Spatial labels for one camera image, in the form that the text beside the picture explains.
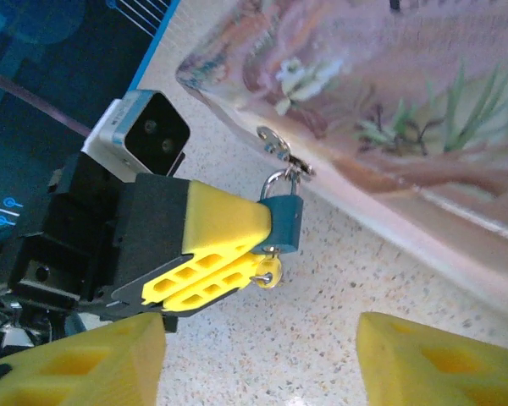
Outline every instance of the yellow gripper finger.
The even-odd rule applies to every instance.
[[[0,359],[0,406],[149,406],[165,354],[162,317],[135,315]]]
[[[362,313],[357,356],[371,406],[508,406],[508,349]]]
[[[165,311],[189,311],[245,288],[265,259],[249,251],[270,232],[266,206],[191,181],[182,252],[193,257],[145,283],[144,304],[162,302]]]

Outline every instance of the yellow key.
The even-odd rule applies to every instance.
[[[252,280],[264,289],[274,288],[282,279],[282,263],[278,257],[266,258],[257,266]]]

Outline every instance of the green plant illustration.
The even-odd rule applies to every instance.
[[[401,99],[397,111],[388,124],[381,123],[382,107],[376,106],[375,114],[367,120],[358,123],[359,133],[357,139],[363,141],[360,151],[368,151],[375,147],[381,147],[384,151],[403,154],[403,146],[419,147],[423,156],[428,155],[424,136],[435,127],[441,126],[438,134],[442,137],[443,153],[458,151],[474,139],[492,137],[508,129],[508,121],[495,129],[484,130],[485,126],[492,123],[501,114],[508,112],[508,97],[503,95],[508,84],[508,74],[502,75],[499,67],[495,68],[481,89],[478,99],[467,116],[464,123],[457,123],[456,112],[462,104],[463,89],[466,86],[465,69],[463,63],[452,86],[447,90],[447,102],[442,118],[430,119],[423,128],[415,121],[414,114],[417,109],[414,106],[406,106]],[[434,105],[433,88],[427,82],[429,106]]]

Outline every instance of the speckled countertop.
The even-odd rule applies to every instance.
[[[255,200],[274,168],[174,81],[182,58],[233,3],[182,0],[141,87],[163,91],[190,125],[178,176]],[[366,404],[355,336],[367,310],[508,348],[502,315],[324,200],[302,196],[301,252],[284,259],[284,281],[268,291],[250,286],[180,321],[168,335],[159,404]]]

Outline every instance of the metal bracket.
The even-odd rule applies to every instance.
[[[284,140],[272,129],[265,126],[256,128],[257,136],[265,143],[264,150],[274,154],[280,161],[288,162],[306,180],[311,180],[316,175],[311,165],[292,155],[290,143]]]

